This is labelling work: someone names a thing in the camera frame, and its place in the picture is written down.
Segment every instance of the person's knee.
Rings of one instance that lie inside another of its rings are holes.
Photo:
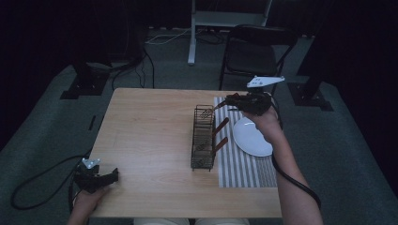
[[[187,218],[146,218],[134,219],[134,225],[190,225]]]
[[[246,218],[198,218],[195,225],[250,225]]]

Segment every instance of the wrist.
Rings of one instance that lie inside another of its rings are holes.
[[[88,217],[83,217],[78,214],[71,214],[68,220],[68,225],[85,225]]]
[[[272,145],[273,151],[285,151],[290,149],[290,144],[283,134],[283,131],[268,135],[266,141]]]
[[[259,128],[259,130],[263,134],[264,139],[271,145],[286,142],[286,138],[280,127]]]

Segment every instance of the striped placemat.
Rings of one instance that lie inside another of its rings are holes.
[[[218,105],[223,97],[215,97],[214,104]],[[217,152],[219,164],[220,188],[275,188],[277,187],[275,169],[271,156],[254,157],[241,150],[234,141],[234,124],[243,117],[241,112],[228,111],[235,107],[224,106],[215,111],[215,125],[225,117],[229,123],[217,134],[216,143],[224,137],[229,142]]]

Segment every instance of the white plate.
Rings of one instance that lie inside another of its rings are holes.
[[[255,157],[266,157],[272,154],[272,145],[266,142],[263,134],[247,117],[243,117],[235,123],[233,134],[237,146],[247,154]]]

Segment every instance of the dark background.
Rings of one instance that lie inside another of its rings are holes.
[[[217,9],[263,12],[265,3],[223,0]],[[0,4],[1,149],[64,67],[131,60],[140,55],[139,33],[148,26],[191,25],[191,1],[186,0],[8,0]],[[198,9],[215,7],[211,0],[197,5]],[[397,114],[396,11],[392,0],[274,0],[268,24],[316,36],[298,75],[338,88],[397,194],[398,151],[392,141],[392,116]]]

